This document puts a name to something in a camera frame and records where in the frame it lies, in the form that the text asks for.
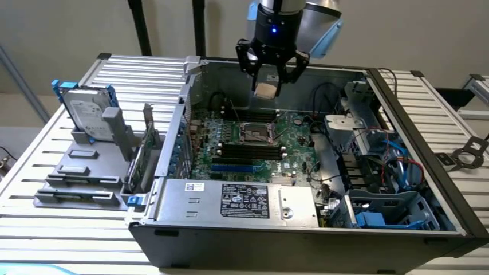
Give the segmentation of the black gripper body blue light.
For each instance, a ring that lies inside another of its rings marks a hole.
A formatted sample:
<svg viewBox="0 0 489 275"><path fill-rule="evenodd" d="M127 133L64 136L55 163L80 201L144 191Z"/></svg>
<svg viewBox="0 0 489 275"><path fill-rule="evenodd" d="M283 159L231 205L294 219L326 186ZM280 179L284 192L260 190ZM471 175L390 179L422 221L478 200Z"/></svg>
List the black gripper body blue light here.
<svg viewBox="0 0 489 275"><path fill-rule="evenodd" d="M248 58L283 66L298 53L306 1L252 1L248 7Z"/></svg>

